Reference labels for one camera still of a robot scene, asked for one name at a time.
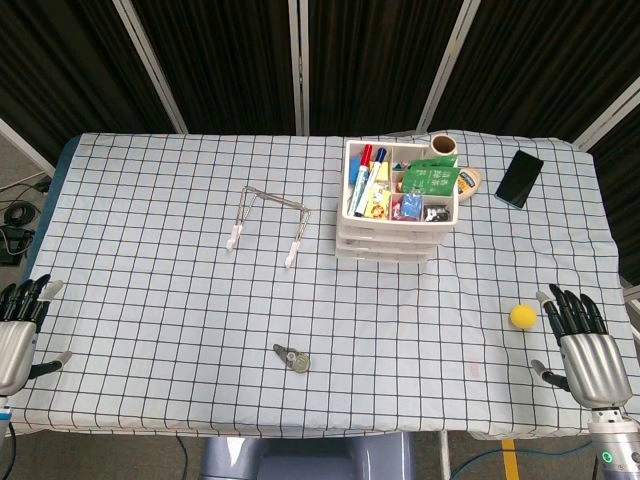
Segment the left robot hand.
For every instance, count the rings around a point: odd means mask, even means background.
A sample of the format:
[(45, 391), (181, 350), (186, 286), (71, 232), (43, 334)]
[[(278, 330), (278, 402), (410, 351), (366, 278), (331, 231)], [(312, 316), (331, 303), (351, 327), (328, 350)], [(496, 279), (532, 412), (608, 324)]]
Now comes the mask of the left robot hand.
[(34, 364), (38, 335), (49, 306), (64, 286), (45, 274), (1, 290), (1, 396), (18, 393), (28, 380), (61, 370), (72, 352), (59, 354), (49, 362)]

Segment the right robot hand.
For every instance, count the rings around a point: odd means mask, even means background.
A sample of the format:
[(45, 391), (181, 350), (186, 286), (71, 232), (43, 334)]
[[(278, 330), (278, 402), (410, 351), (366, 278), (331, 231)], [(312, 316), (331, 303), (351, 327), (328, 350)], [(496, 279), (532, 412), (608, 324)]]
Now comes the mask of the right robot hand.
[(546, 313), (559, 347), (565, 373), (558, 375), (540, 361), (531, 368), (541, 379), (571, 393), (590, 410), (614, 409), (632, 398), (631, 385), (618, 345), (609, 334), (596, 303), (586, 294), (575, 295), (549, 286), (536, 298)]

